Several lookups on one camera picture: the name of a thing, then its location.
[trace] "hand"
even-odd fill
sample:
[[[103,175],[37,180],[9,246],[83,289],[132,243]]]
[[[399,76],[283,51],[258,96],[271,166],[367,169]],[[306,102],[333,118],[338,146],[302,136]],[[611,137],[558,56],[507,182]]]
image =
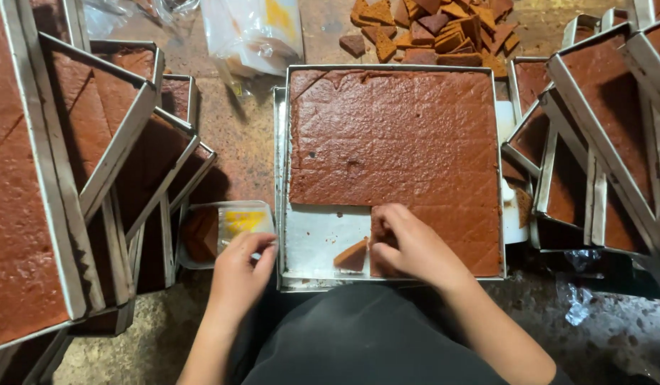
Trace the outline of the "hand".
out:
[[[234,328],[259,300],[275,265],[277,246],[273,233],[241,232],[216,258],[207,312]],[[251,255],[263,251],[252,265]]]
[[[417,277],[442,292],[452,291],[474,280],[467,267],[437,233],[402,204],[379,206],[374,210],[374,215],[394,232],[399,250],[380,242],[372,246],[371,252],[399,271]]]

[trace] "person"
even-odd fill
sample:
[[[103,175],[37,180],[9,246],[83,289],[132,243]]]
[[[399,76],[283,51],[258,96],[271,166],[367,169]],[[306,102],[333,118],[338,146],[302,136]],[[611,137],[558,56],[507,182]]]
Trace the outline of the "person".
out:
[[[386,286],[353,284],[291,311],[259,352],[244,384],[570,384],[551,357],[487,295],[462,261],[404,206],[375,213],[398,250],[388,263],[431,285],[457,321],[453,342]],[[270,233],[243,233],[216,259],[204,318],[178,384],[226,381],[240,322],[263,293],[276,255]],[[263,250],[252,267],[250,256]]]

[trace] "person's left hand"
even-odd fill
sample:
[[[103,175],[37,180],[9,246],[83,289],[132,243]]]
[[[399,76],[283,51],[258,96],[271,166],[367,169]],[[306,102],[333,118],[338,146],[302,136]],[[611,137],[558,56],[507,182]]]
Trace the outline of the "person's left hand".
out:
[[[215,259],[207,311],[228,325],[239,326],[268,283],[277,254],[271,242],[276,238],[273,233],[242,232],[230,242]],[[256,251],[261,252],[258,262],[251,258]]]

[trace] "black shirt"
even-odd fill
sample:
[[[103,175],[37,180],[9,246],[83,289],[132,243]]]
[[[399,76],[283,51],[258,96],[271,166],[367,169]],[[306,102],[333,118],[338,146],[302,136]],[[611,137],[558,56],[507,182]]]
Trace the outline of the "black shirt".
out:
[[[317,295],[290,312],[244,384],[506,384],[411,302],[376,285]],[[570,384],[558,370],[552,384]]]

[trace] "stacked baking pan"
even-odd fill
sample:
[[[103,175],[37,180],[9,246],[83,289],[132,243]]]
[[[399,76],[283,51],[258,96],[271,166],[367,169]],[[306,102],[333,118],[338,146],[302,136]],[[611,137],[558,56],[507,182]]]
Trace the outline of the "stacked baking pan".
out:
[[[623,253],[660,285],[660,20],[633,9],[580,15],[560,51],[509,63],[502,153],[531,176],[533,247]]]
[[[215,155],[194,78],[163,63],[88,39],[77,0],[0,0],[0,383],[45,380],[72,337],[123,332],[137,293],[174,284],[171,208]]]

